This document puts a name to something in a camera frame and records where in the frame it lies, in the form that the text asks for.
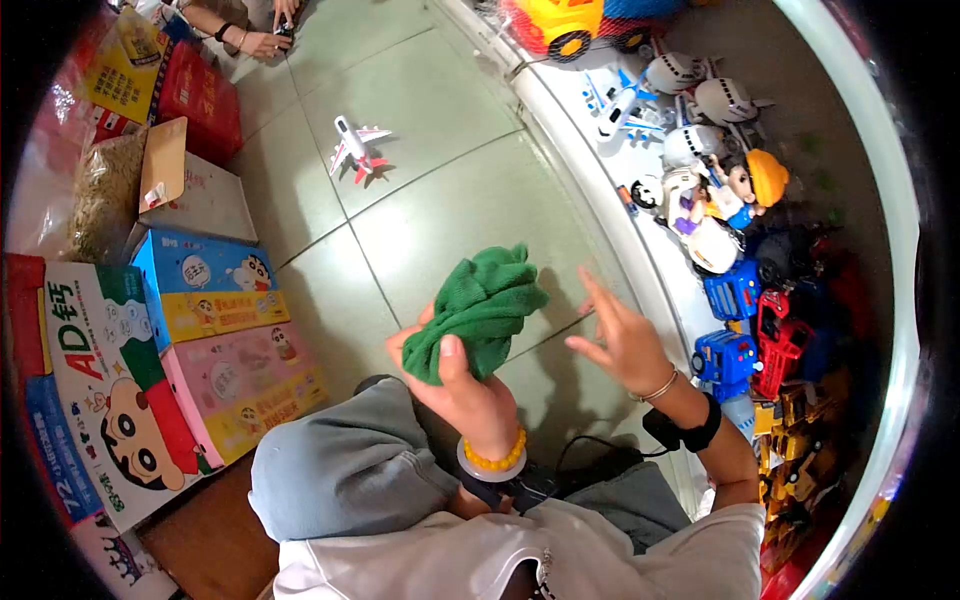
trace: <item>woman's hand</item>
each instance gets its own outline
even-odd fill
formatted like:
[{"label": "woman's hand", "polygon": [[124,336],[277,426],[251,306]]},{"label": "woman's hand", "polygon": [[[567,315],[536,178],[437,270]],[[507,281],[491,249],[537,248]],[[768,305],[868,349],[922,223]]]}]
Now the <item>woman's hand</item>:
[{"label": "woman's hand", "polygon": [[280,16],[286,15],[287,23],[294,26],[294,13],[300,7],[300,0],[274,0],[274,31],[280,26]]},{"label": "woman's hand", "polygon": [[577,273],[589,294],[579,312],[586,315],[590,309],[596,311],[598,343],[571,335],[566,345],[637,396],[659,390],[673,376],[673,364],[666,359],[653,324],[624,306],[610,290],[594,281],[587,269],[580,267]]},{"label": "woman's hand", "polygon": [[387,339],[387,352],[403,372],[414,396],[459,431],[478,455],[492,461],[507,458],[517,435],[514,395],[495,376],[482,383],[473,378],[460,338],[445,335],[440,341],[439,375],[443,386],[428,385],[403,370],[403,343],[431,319],[433,302],[420,313],[416,325]]},{"label": "woman's hand", "polygon": [[280,52],[278,48],[289,48],[290,43],[289,37],[247,32],[240,46],[240,52],[259,59],[272,59]]}]

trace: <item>white t-shirt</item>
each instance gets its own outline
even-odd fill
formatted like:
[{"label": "white t-shirt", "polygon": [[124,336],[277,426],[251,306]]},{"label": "white t-shirt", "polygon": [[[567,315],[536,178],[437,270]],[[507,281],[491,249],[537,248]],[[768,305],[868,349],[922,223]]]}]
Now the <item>white t-shirt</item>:
[{"label": "white t-shirt", "polygon": [[717,511],[634,556],[599,513],[550,499],[525,516],[436,513],[406,531],[280,545],[277,600],[499,600],[538,563],[541,598],[758,598],[763,508]]}]

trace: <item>black watch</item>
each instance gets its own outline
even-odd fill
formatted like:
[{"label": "black watch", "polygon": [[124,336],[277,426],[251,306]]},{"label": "black watch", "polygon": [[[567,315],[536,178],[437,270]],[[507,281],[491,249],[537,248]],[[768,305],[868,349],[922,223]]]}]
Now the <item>black watch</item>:
[{"label": "black watch", "polygon": [[233,27],[233,23],[224,23],[224,26],[220,28],[220,31],[213,35],[213,38],[219,42],[224,41],[224,34],[227,32],[227,29]]},{"label": "black watch", "polygon": [[713,436],[720,429],[720,419],[723,416],[720,412],[720,403],[712,395],[706,392],[703,394],[707,398],[709,414],[707,414],[707,422],[699,427],[681,429],[664,413],[654,408],[643,416],[643,428],[667,450],[679,450],[680,442],[683,442],[690,452],[703,450],[710,445]]}]

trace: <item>pink box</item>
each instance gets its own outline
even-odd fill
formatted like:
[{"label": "pink box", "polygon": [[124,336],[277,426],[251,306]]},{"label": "pink box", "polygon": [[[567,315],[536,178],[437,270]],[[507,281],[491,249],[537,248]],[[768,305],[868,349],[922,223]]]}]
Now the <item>pink box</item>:
[{"label": "pink box", "polygon": [[173,344],[160,362],[215,468],[327,397],[320,369],[290,323]]}]

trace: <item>doll with yellow hat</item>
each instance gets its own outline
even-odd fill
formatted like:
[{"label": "doll with yellow hat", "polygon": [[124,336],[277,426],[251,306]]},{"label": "doll with yellow hat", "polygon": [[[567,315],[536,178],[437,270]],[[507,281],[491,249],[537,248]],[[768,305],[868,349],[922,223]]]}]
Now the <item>doll with yellow hat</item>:
[{"label": "doll with yellow hat", "polygon": [[710,202],[704,206],[705,215],[723,219],[735,229],[748,226],[778,203],[790,181],[786,168],[769,152],[753,149],[741,157],[724,160],[725,170],[717,156],[710,155],[713,185],[708,189]]}]

